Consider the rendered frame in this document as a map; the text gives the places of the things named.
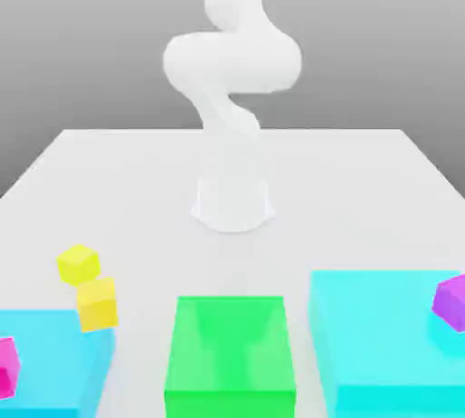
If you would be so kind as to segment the small lime yellow cube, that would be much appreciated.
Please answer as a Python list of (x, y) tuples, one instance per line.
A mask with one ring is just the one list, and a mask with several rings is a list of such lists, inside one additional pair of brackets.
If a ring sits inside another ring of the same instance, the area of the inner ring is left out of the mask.
[(59, 254), (56, 262), (61, 280), (72, 286), (91, 281), (101, 273), (98, 253), (81, 244)]

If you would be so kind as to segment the small golden yellow cube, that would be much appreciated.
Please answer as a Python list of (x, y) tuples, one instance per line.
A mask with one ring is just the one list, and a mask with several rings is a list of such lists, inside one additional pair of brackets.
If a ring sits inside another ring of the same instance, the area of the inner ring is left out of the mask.
[(77, 311), (84, 333), (115, 327), (118, 314), (114, 279), (104, 277), (79, 284)]

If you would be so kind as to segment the small pink cube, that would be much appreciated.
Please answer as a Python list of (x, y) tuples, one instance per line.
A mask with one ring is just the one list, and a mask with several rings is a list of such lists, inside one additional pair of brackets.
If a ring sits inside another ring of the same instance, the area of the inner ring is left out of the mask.
[(20, 369), (15, 338), (0, 338), (0, 400), (15, 395)]

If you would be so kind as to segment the large sky blue box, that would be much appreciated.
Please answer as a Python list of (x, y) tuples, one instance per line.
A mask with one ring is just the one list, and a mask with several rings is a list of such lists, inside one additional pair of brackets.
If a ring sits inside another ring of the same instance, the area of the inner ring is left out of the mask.
[[(0, 418), (96, 418), (115, 349), (112, 328), (84, 333), (75, 310), (0, 309), (0, 343), (14, 340), (15, 394)], [(6, 368), (0, 346), (0, 383)]]

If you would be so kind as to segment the small purple cube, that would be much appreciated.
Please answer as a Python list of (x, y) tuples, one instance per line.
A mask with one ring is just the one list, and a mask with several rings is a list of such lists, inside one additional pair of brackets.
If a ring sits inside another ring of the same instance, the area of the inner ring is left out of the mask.
[(465, 332), (465, 274), (438, 283), (431, 310), (456, 332)]

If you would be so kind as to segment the large cyan box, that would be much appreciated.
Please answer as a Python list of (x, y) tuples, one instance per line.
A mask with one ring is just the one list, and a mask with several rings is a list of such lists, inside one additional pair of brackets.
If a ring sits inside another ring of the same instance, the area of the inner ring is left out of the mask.
[(465, 333), (438, 270), (314, 270), (308, 318), (328, 418), (465, 418)]

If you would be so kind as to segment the large green box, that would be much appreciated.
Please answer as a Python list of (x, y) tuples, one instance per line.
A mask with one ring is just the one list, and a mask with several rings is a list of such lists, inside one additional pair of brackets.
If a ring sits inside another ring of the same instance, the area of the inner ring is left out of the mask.
[(296, 396), (282, 297), (178, 298), (165, 418), (295, 418)]

